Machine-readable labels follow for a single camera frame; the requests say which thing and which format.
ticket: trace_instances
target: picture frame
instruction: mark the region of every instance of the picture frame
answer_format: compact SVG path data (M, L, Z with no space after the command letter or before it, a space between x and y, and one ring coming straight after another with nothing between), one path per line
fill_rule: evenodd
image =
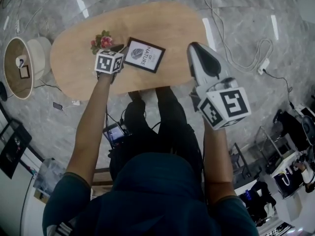
M130 37L125 64L135 66L148 72L156 73L165 53L164 48Z
M29 79L30 76L30 71L29 71L29 66L28 65L24 65L19 69L19 73L20 73L20 78L21 79Z

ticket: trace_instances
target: hand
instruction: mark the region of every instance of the hand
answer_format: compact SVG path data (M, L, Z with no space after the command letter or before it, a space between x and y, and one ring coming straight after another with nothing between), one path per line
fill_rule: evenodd
M306 169L306 167L305 167L305 165L303 163L296 162L294 164L294 166L299 168L301 171L304 171Z

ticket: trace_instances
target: forearm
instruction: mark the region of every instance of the forearm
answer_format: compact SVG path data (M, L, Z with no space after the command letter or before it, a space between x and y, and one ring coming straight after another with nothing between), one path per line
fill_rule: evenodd
M233 168L225 129L213 130L207 121L204 121L204 124L205 180L210 183L232 182Z
M215 204L227 196L235 196L233 188L233 168L228 153L224 129L213 130L207 121L204 136L204 171L207 199Z
M74 151L67 172L81 176L91 185L104 128L111 76L101 75L79 122Z

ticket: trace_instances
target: box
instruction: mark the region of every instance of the box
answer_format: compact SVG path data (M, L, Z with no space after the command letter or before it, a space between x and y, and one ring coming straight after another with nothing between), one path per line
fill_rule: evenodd
M234 125L252 113L244 88L206 92L198 109L214 130Z
M119 72L123 64L124 55L110 50L99 50L96 54L94 70L113 74Z

